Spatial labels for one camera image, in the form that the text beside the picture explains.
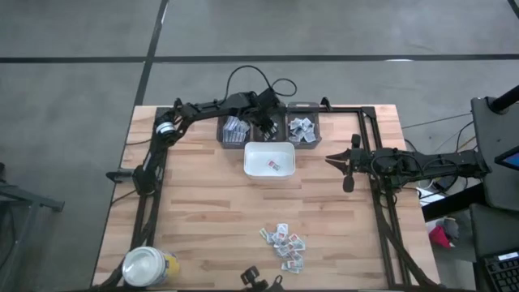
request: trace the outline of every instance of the wooden table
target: wooden table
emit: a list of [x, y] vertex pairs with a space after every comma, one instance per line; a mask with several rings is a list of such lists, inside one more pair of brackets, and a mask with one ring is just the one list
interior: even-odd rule
[[[396, 106], [375, 108], [383, 145], [405, 149]], [[150, 137], [155, 111], [155, 106], [135, 108], [128, 143]], [[323, 140], [314, 150], [297, 150], [294, 176], [280, 182], [250, 180], [243, 172], [243, 150], [222, 149], [216, 124], [216, 119], [194, 123], [169, 149], [155, 247], [175, 253], [182, 271], [167, 288], [239, 290], [240, 274], [252, 265], [270, 283], [282, 274], [285, 289], [387, 286], [367, 176], [356, 174], [355, 190], [346, 194], [341, 172], [324, 162], [324, 156], [350, 147], [352, 134], [359, 133], [356, 114], [320, 114]], [[122, 167], [135, 168], [147, 150], [148, 144], [127, 146]], [[130, 182], [118, 185], [114, 199], [133, 189]], [[127, 252], [137, 202], [131, 195], [111, 208], [93, 284], [103, 282]], [[397, 213], [405, 248], [438, 281], [416, 192], [398, 194]], [[299, 275], [281, 271], [281, 259], [259, 234], [280, 222], [307, 244]], [[394, 252], [392, 261], [398, 274]]]

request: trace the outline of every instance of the red object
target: red object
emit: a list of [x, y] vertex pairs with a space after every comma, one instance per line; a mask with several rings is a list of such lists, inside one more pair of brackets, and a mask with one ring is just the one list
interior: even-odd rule
[[451, 245], [448, 244], [447, 236], [445, 235], [444, 227], [436, 226], [430, 233], [429, 239], [433, 243], [438, 243], [440, 246], [445, 248], [451, 248]]

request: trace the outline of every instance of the keyboard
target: keyboard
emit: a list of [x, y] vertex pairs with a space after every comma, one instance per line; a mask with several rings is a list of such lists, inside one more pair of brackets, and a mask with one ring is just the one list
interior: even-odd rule
[[491, 255], [483, 261], [495, 291], [519, 291], [519, 251]]

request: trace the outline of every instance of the gray floor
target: gray floor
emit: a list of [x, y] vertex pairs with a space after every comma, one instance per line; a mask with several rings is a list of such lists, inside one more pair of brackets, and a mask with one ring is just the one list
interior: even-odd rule
[[[0, 57], [144, 56], [160, 0], [0, 0]], [[171, 0], [157, 55], [519, 54], [519, 19], [505, 0]], [[221, 98], [240, 64], [155, 64], [145, 105]], [[270, 62], [295, 101], [396, 104], [402, 126], [464, 114], [470, 98], [517, 85], [519, 61]], [[0, 64], [0, 161], [8, 179], [65, 200], [43, 212], [21, 290], [87, 287], [97, 259], [142, 64]], [[253, 71], [231, 92], [264, 88]], [[404, 130], [422, 152], [470, 121]], [[462, 140], [474, 135], [469, 130]], [[442, 281], [464, 286], [438, 256]]]

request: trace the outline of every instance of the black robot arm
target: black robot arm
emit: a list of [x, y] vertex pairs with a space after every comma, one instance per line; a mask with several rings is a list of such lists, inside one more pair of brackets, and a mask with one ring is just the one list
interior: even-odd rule
[[450, 175], [482, 178], [490, 172], [483, 156], [474, 150], [425, 155], [396, 148], [382, 148], [367, 153], [359, 145], [360, 136], [353, 135], [351, 149], [326, 156], [326, 162], [345, 175], [343, 189], [346, 192], [354, 189], [353, 172], [371, 174], [378, 187], [384, 185], [394, 191], [407, 183], [423, 179]]
[[240, 92], [224, 100], [203, 104], [183, 104], [177, 99], [174, 106], [153, 123], [148, 153], [143, 164], [137, 166], [131, 175], [137, 193], [150, 195], [156, 190], [157, 178], [161, 177], [163, 171], [160, 165], [168, 148], [186, 134], [187, 128], [193, 122], [235, 116], [258, 127], [263, 132], [265, 140], [270, 140], [277, 133], [277, 128], [269, 116], [282, 107], [284, 105], [271, 88], [259, 95], [254, 92]]

